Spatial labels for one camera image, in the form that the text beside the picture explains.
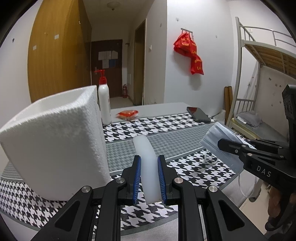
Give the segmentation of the right hand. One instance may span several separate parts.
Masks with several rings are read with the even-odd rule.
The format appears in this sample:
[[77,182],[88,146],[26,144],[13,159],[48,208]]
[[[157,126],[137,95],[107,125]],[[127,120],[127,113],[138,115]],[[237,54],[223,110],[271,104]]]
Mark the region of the right hand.
[[280,214],[280,198],[280,192],[276,188],[271,187],[271,189],[269,190],[267,212],[272,218],[276,218]]

